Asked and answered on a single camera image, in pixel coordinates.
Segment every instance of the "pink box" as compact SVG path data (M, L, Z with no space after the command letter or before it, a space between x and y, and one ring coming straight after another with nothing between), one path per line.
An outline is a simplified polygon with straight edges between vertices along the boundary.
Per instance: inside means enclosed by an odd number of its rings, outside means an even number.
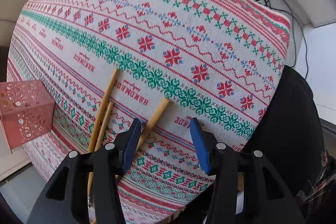
M9 148L50 132L54 106L40 80L0 83L0 122Z

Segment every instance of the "green cross motif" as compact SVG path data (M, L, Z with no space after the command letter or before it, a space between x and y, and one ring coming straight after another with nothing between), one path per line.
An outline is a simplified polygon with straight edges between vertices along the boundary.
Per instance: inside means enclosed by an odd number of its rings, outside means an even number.
M237 40L238 42L240 42L240 40L241 40L242 38L243 38L243 37L240 37L239 35L236 35L235 40Z
M195 10L194 15L200 17L202 15L202 12L199 10Z
M151 167L149 167L149 172L154 173L157 172L159 170L159 167L157 164L152 165Z
M211 21L212 21L212 17L209 17L209 15L207 15L207 16L205 17L205 21L209 21L209 22L211 22Z
M233 30L231 30L229 27L226 28L226 31L225 31L226 34L231 35L232 32Z
M211 8L210 8L210 11L212 11L212 12L214 12L214 13L216 13L217 10L218 10L218 8L216 8L216 7L214 7L214 6L211 6Z
M202 2L201 2L201 6L203 6L204 8L206 8L207 5L208 5L208 4L202 0Z
M250 45L251 43L248 43L248 41L246 40L243 46L245 46L246 48L250 48Z
M163 0L163 2L169 3L169 2L170 2L170 0Z
M183 11L187 11L189 12L191 10L191 6L188 6L186 5L184 8L183 8Z
M257 50L257 48L256 47L254 47L254 49L253 49L253 51L252 51L253 53L255 53L255 55L258 55L258 52L259 52L259 50Z
M136 164L137 164L138 166L145 165L145 158L144 158L144 157L138 158L138 159L136 160Z
M176 184L180 184L182 182L184 182L185 178L184 177L180 177L180 178L177 178L175 181L176 181Z
M216 22L215 27L218 27L220 30L223 27L223 23L220 23L219 21Z
M177 0L175 1L175 3L173 4L173 6L176 6L177 8L180 7L181 2L178 2Z

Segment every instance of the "black fabric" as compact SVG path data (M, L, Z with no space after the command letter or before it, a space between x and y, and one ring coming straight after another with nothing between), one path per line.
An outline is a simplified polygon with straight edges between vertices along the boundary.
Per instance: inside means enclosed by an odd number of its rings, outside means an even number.
M13 213L6 200L0 193L0 223L23 224L21 220Z
M320 119L309 85L288 66L264 117L243 148L245 153L253 150L266 155L293 196L318 180L324 150Z

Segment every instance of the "chopstick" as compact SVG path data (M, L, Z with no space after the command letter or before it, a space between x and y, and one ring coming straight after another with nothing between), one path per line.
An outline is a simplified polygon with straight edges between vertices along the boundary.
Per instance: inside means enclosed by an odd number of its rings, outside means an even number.
M118 76L118 72L119 72L119 69L116 68L114 70L113 74L112 74L111 80L108 84L108 87L105 91L105 94L104 94L104 96L101 100L101 104L100 104L100 107L99 107L99 110L98 110L98 114L96 116L96 120L94 121L93 129L92 129L92 133L91 133L89 148L87 150L88 153L93 152L93 150L95 149L95 142L96 142L96 139L97 139L99 125L100 125L101 119L102 119L103 114L104 114L106 103L110 98L110 93L111 93L113 84L114 84L114 82L115 82L115 80Z
M103 124L101 125L100 131L99 131L99 134L98 134L97 143L96 143L96 146L94 148L95 151L97 151L101 147L101 143L103 142L103 138L105 136L106 126L109 123L113 105L114 105L114 103L110 102L108 107L107 107L105 117L104 117L104 120L103 120ZM87 184L87 195L88 196L90 196L90 193L91 193L92 182L93 182L93 172L90 172L89 180L88 180L88 184Z

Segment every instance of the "patterned tablecloth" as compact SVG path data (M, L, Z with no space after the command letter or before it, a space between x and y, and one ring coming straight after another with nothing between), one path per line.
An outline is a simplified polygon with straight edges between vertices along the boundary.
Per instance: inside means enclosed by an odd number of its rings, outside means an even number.
M118 185L127 223L158 222L213 182L199 167L191 117L240 151L278 85L289 27L252 0L29 0L7 80L41 79L56 105L53 130L23 147L46 180L70 150L85 152L118 67L105 142L172 100Z

